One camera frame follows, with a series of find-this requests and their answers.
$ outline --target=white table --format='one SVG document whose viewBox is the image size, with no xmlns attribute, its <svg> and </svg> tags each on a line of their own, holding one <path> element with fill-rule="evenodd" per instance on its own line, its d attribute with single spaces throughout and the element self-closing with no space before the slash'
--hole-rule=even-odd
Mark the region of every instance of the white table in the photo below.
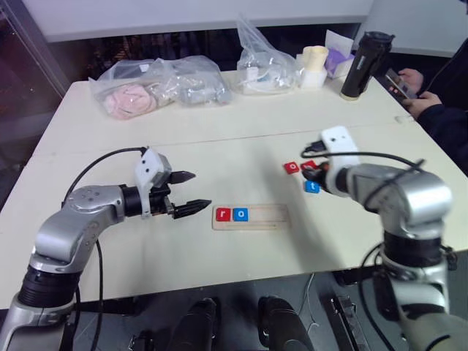
<svg viewBox="0 0 468 351">
<path fill-rule="evenodd" d="M 292 227 L 215 231 L 211 207 L 177 221 L 169 216 L 128 219 L 100 237 L 105 298 L 359 265 L 365 252 L 382 240 L 378 216 L 349 199 L 307 194 L 301 177 L 282 168 L 286 162 L 300 162 L 303 147 L 335 124 L 346 125 L 362 151 L 427 159 L 426 169 L 453 190 L 444 241 L 467 249 L 467 178 L 418 124 L 395 120 L 406 113 L 377 82 L 352 103 L 338 97 L 338 86 L 332 82 L 321 91 L 277 97 L 236 96 L 231 106 L 221 108 L 171 106 L 121 122 L 100 112 L 86 83 L 74 84 L 0 213 L 0 265 L 5 268 L 0 308 L 7 308 L 19 289 L 37 229 L 59 210 L 73 178 L 105 151 L 124 146 L 155 146 L 174 170 L 197 174 L 172 186 L 175 203 L 197 198 L 212 199 L 214 205 L 284 203 Z M 137 160 L 137 154 L 106 160 L 81 185 L 133 184 Z M 80 283 L 84 301 L 97 299 L 97 274 L 93 255 Z"/>
</svg>

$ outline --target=person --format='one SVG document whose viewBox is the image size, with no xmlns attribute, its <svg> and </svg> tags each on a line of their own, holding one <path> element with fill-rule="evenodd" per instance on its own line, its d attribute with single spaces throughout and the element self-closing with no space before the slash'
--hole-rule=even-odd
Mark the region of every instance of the person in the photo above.
<svg viewBox="0 0 468 351">
<path fill-rule="evenodd" d="M 419 97 L 403 105 L 468 176 L 468 39 L 430 81 L 415 69 L 399 75 Z"/>
</svg>

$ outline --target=hand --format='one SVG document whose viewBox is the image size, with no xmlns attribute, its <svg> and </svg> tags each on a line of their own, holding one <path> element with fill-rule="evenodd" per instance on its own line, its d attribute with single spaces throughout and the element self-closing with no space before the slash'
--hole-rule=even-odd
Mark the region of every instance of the hand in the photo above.
<svg viewBox="0 0 468 351">
<path fill-rule="evenodd" d="M 419 73 L 416 69 L 405 68 L 398 72 L 400 78 L 407 84 L 408 88 L 412 90 L 413 93 L 417 93 L 421 90 L 423 85 L 424 76 Z"/>
<path fill-rule="evenodd" d="M 419 99 L 405 99 L 401 102 L 405 105 L 415 119 L 418 119 L 419 115 L 428 107 L 442 104 L 439 97 L 436 94 L 424 91 Z"/>
</svg>

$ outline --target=dark sleeve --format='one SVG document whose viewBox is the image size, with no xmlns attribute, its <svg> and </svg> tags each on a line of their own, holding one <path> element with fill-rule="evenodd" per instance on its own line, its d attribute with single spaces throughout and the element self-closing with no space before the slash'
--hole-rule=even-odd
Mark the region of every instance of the dark sleeve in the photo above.
<svg viewBox="0 0 468 351">
<path fill-rule="evenodd" d="M 435 105 L 426 108 L 419 124 L 468 176 L 468 115 L 458 108 Z"/>
</svg>

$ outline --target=floor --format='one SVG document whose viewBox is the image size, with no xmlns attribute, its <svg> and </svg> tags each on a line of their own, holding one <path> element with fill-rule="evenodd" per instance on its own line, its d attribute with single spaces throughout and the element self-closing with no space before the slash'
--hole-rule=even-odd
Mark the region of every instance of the floor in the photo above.
<svg viewBox="0 0 468 351">
<path fill-rule="evenodd" d="M 264 279 L 253 282 L 223 284 L 188 290 L 164 292 L 146 297 L 146 307 L 134 317 L 124 317 L 106 314 L 103 319 L 102 332 L 99 338 L 98 350 L 128 350 L 129 340 L 142 330 L 150 329 L 157 332 L 157 349 L 164 350 L 170 338 L 170 331 L 188 308 L 204 297 L 218 297 L 222 305 L 222 328 L 215 350 L 264 350 L 257 337 L 257 301 L 264 295 L 277 295 L 286 299 L 297 310 L 303 302 L 303 293 L 310 275 L 290 276 L 277 279 Z M 449 289 L 451 312 L 468 319 L 468 252 L 458 254 L 458 269 L 449 272 Z M 397 324 L 388 322 L 378 315 L 374 305 L 374 294 L 371 282 L 364 284 L 366 298 L 369 301 L 371 313 L 377 324 L 384 331 L 396 350 L 408 350 L 407 343 L 401 338 Z M 315 275 L 309 297 L 311 311 L 318 326 L 312 326 L 310 337 L 317 351 L 340 350 L 333 330 L 324 310 L 328 303 L 327 296 L 332 292 L 336 295 L 348 295 L 357 305 L 357 316 L 371 350 L 384 350 L 384 344 L 378 339 L 366 319 L 358 290 L 355 285 L 340 287 L 332 273 Z M 75 337 L 75 350 L 89 350 L 94 335 L 96 314 L 83 313 L 83 317 Z M 301 313 L 303 324 L 307 327 L 311 315 L 307 308 Z"/>
</svg>

